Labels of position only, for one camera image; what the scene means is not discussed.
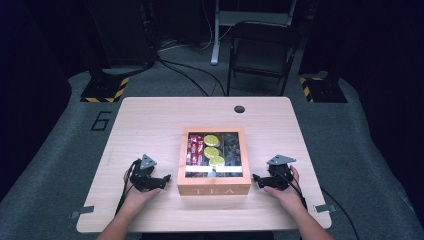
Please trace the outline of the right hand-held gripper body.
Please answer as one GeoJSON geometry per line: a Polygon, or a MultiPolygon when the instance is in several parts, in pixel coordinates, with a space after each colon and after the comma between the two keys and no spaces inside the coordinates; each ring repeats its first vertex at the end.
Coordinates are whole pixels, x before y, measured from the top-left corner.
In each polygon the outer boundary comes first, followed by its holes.
{"type": "Polygon", "coordinates": [[[289,163],[295,162],[294,158],[276,155],[270,159],[268,164],[268,172],[271,175],[271,187],[279,190],[285,190],[293,180],[293,175],[288,166],[289,163]]]}

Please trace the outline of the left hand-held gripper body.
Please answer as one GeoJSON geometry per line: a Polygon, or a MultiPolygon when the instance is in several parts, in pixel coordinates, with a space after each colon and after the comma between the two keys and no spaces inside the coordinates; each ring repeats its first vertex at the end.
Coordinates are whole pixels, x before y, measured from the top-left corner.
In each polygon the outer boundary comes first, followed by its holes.
{"type": "Polygon", "coordinates": [[[161,184],[159,178],[153,178],[151,176],[155,165],[156,162],[146,154],[133,162],[130,181],[137,190],[153,190],[157,184],[161,184]]]}

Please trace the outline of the wooden box lid with window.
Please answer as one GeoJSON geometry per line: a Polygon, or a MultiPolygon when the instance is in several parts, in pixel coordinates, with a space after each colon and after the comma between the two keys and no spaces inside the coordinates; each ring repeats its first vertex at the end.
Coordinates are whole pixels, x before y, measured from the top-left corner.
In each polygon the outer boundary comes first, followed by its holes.
{"type": "Polygon", "coordinates": [[[179,185],[251,185],[250,167],[246,147],[246,139],[244,129],[241,127],[188,127],[182,134],[182,144],[180,149],[180,160],[178,170],[179,185]],[[190,135],[201,135],[203,138],[212,134],[219,138],[220,145],[216,147],[221,157],[224,157],[224,136],[227,133],[235,133],[238,135],[240,144],[240,166],[210,166],[208,158],[204,155],[203,165],[187,165],[187,145],[190,135]]]}

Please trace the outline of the person's right hand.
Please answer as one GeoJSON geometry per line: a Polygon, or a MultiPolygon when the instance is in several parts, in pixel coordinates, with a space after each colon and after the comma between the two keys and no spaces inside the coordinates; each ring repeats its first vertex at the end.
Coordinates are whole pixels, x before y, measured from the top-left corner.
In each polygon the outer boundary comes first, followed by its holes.
{"type": "Polygon", "coordinates": [[[264,187],[264,191],[269,195],[275,197],[281,206],[290,214],[294,215],[298,212],[305,211],[302,199],[299,195],[301,192],[298,180],[299,174],[294,166],[290,167],[293,175],[292,186],[285,190],[278,190],[269,186],[264,187]]]}

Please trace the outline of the person's left hand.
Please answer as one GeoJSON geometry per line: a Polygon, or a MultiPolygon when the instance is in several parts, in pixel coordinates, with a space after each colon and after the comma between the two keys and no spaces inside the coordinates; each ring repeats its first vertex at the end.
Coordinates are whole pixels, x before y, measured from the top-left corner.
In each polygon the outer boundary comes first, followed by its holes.
{"type": "Polygon", "coordinates": [[[126,178],[125,199],[120,213],[137,215],[147,203],[155,198],[160,192],[160,188],[140,192],[133,186],[129,178],[126,178]]]}

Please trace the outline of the red tea packet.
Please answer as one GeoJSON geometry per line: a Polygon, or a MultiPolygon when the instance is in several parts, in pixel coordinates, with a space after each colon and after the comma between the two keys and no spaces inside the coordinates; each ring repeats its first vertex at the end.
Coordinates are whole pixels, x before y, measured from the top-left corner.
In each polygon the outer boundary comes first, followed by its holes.
{"type": "Polygon", "coordinates": [[[204,138],[201,135],[197,135],[196,140],[197,140],[197,148],[196,148],[197,162],[196,162],[196,165],[202,166],[203,165],[204,138]]]}
{"type": "Polygon", "coordinates": [[[195,165],[197,163],[197,136],[190,135],[187,145],[187,165],[195,165]]]}

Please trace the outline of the pile of dark tea bags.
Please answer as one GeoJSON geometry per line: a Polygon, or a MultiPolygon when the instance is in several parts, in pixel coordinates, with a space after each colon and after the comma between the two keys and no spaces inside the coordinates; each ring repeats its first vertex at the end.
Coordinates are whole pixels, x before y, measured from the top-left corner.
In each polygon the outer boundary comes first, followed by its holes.
{"type": "Polygon", "coordinates": [[[238,135],[227,133],[224,136],[224,157],[227,166],[240,166],[240,144],[238,135]]]}

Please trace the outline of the black stand base hazard stripes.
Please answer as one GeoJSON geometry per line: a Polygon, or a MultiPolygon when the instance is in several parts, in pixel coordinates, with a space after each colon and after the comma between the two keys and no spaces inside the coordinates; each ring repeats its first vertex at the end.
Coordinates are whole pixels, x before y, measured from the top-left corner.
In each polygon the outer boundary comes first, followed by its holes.
{"type": "Polygon", "coordinates": [[[338,83],[322,78],[301,77],[300,83],[306,100],[311,103],[346,103],[347,99],[338,83]]]}
{"type": "Polygon", "coordinates": [[[128,78],[120,77],[112,77],[105,84],[91,80],[83,90],[80,101],[90,103],[117,102],[123,95],[128,81],[128,78]]]}

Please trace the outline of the black folding chair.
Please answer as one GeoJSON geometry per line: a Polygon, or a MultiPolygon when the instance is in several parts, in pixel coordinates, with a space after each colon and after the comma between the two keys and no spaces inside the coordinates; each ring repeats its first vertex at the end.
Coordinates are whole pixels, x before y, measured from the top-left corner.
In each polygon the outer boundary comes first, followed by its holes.
{"type": "Polygon", "coordinates": [[[277,78],[284,94],[296,51],[301,42],[290,25],[246,20],[232,27],[227,75],[227,95],[237,73],[277,78]]]}

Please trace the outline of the black cabinet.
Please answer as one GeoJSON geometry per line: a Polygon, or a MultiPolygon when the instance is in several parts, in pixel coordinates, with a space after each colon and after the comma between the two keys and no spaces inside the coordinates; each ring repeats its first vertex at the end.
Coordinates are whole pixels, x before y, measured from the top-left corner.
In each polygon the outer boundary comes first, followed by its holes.
{"type": "Polygon", "coordinates": [[[151,0],[88,0],[111,67],[150,68],[155,61],[156,23],[151,0]]]}

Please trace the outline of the grey metal bracket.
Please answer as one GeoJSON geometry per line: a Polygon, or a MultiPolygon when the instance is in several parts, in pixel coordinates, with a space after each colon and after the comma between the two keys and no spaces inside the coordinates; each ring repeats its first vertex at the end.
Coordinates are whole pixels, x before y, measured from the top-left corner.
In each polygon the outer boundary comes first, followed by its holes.
{"type": "Polygon", "coordinates": [[[336,211],[336,207],[334,205],[328,204],[314,205],[313,208],[317,213],[332,213],[336,211]]]}
{"type": "Polygon", "coordinates": [[[73,211],[70,215],[70,219],[77,219],[82,214],[92,213],[92,212],[94,212],[94,206],[85,206],[80,208],[77,211],[73,211]]]}

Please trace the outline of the white desk frame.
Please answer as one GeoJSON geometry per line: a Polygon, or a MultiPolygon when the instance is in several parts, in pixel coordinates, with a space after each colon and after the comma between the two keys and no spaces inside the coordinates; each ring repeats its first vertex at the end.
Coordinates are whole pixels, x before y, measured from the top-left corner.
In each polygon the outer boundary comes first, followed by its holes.
{"type": "Polygon", "coordinates": [[[224,11],[220,9],[220,1],[215,0],[215,26],[213,36],[213,50],[211,55],[210,63],[215,66],[219,62],[220,53],[220,27],[229,26],[232,27],[236,23],[253,20],[253,21],[265,21],[277,24],[290,25],[292,23],[295,8],[298,0],[290,0],[290,8],[287,13],[267,13],[267,12],[246,12],[246,11],[224,11]]]}

